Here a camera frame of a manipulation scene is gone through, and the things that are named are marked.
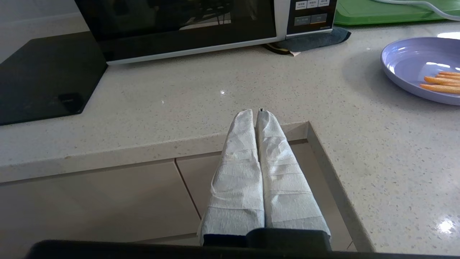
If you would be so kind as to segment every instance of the white cable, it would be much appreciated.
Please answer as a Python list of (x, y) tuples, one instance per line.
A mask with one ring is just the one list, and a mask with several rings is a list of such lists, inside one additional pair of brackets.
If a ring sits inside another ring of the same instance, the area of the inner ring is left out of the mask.
[(446, 14), (445, 12), (439, 10), (432, 3), (428, 3), (425, 1), (404, 1), (404, 0), (374, 0), (374, 1), (385, 3), (385, 4), (394, 4), (394, 5), (424, 5), (424, 6), (429, 7), (430, 9), (433, 10), (433, 12), (435, 12), (436, 14), (438, 14), (439, 16), (447, 20), (460, 21), (459, 16)]

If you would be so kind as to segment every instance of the paper towel wrapped object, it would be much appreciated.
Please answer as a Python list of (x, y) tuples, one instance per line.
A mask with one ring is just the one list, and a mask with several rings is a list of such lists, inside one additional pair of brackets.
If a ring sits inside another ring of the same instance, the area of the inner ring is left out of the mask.
[(257, 157), (253, 111), (236, 115), (211, 183), (211, 199), (198, 230), (206, 234), (246, 235), (263, 228), (262, 174)]
[(267, 228), (329, 228), (276, 117), (261, 109), (256, 123), (257, 147), (264, 183)]

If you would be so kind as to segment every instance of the microwave button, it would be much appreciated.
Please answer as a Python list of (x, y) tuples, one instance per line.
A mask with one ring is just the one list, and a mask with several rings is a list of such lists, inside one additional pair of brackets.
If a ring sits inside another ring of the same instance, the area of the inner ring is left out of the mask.
[(329, 0), (319, 0), (318, 7), (328, 6)]
[(302, 10), (302, 9), (307, 9), (307, 2), (308, 1), (301, 1), (301, 2), (296, 2), (295, 3), (295, 10)]
[(326, 22), (327, 18), (328, 18), (327, 13), (312, 15), (311, 16), (311, 23), (312, 24), (324, 23), (324, 22)]
[(310, 17), (311, 17), (310, 15), (309, 16), (295, 17), (294, 18), (294, 26), (310, 24)]
[(316, 8), (318, 7), (318, 0), (309, 0), (307, 3), (307, 8)]

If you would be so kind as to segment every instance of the white wall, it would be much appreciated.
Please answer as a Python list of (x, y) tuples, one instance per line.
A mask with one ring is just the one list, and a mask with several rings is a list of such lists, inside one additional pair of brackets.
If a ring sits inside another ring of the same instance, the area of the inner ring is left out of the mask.
[(74, 0), (0, 0), (0, 23), (78, 12)]

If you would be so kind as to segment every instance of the gray cloth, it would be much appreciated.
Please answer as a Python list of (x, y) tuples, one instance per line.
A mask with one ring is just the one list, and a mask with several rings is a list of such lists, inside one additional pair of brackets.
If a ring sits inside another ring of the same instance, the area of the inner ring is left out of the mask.
[(350, 37), (351, 32), (334, 27), (330, 33), (313, 33), (306, 34), (296, 38), (288, 39), (285, 41), (277, 42), (279, 47), (288, 49), (292, 52), (302, 52), (317, 47), (325, 47), (342, 43)]

